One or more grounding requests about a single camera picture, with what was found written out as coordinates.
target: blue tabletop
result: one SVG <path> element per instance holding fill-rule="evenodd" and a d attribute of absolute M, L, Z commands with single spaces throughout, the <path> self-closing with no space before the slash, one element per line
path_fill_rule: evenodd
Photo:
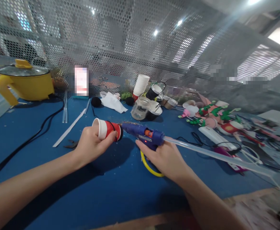
<path fill-rule="evenodd" d="M 56 115 L 48 132 L 24 147 L 5 166 L 0 172 L 0 182 L 69 152 L 63 147 L 69 144 L 68 139 L 78 140 L 82 129 L 94 120 L 91 107 L 57 148 L 52 145 L 86 104 L 85 100 L 70 98 L 69 122 L 62 123 L 62 112 Z M 62 102 L 35 102 L 18 105 L 11 113 L 5 113 L 0 118 L 0 162 L 35 134 L 43 120 L 61 106 Z M 125 107 L 128 111 L 123 114 L 106 107 L 95 108 L 95 114 L 116 123 L 135 122 L 130 114 L 132 107 Z M 194 131 L 203 142 L 212 145 L 197 130 L 198 126 L 177 118 L 180 114 L 180 111 L 163 109 L 155 121 L 140 123 L 191 142 L 195 142 L 191 136 Z M 225 162 L 182 147 L 179 150 L 187 164 L 221 198 L 274 187 L 267 177 L 253 172 L 241 176 Z M 277 182 L 280 184 L 280 173 Z M 167 178 L 152 175 L 141 162 L 135 137 L 125 133 L 120 142 L 113 143 L 96 161 L 53 184 L 34 199 L 5 229 L 91 229 L 181 208 L 188 208 L 183 191 Z"/>

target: pot handle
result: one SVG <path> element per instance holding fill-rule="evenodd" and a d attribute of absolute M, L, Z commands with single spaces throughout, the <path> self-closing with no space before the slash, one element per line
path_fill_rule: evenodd
<path fill-rule="evenodd" d="M 9 102 L 10 105 L 19 104 L 18 100 L 8 89 L 8 85 L 12 84 L 13 80 L 7 75 L 0 75 L 0 94 Z"/>

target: pliers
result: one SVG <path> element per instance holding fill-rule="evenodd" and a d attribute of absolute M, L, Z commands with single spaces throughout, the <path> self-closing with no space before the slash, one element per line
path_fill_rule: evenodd
<path fill-rule="evenodd" d="M 73 140 L 68 140 L 68 141 L 71 142 L 72 145 L 66 145 L 66 146 L 64 146 L 64 147 L 65 147 L 65 148 L 69 148 L 69 149 L 75 148 L 75 147 L 78 145 L 78 142 L 79 142 L 79 141 L 73 141 Z"/>

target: yellow cord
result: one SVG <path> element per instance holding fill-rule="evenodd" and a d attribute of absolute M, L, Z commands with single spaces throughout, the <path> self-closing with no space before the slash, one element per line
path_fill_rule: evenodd
<path fill-rule="evenodd" d="M 143 162 L 144 166 L 146 167 L 146 169 L 147 169 L 151 174 L 153 174 L 153 175 L 155 175 L 155 176 L 164 177 L 164 174 L 162 174 L 162 173 L 157 173 L 157 172 L 155 172 L 154 170 L 152 170 L 152 169 L 149 167 L 149 165 L 147 164 L 143 152 L 140 151 L 140 153 L 141 153 L 142 162 Z"/>

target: hot glue gun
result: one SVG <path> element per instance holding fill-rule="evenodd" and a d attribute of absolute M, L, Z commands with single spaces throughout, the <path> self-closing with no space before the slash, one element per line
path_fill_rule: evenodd
<path fill-rule="evenodd" d="M 124 131 L 141 140 L 151 150 L 156 151 L 157 147 L 164 142 L 165 134 L 158 130 L 151 130 L 145 126 L 133 123 L 123 123 L 120 125 Z"/>

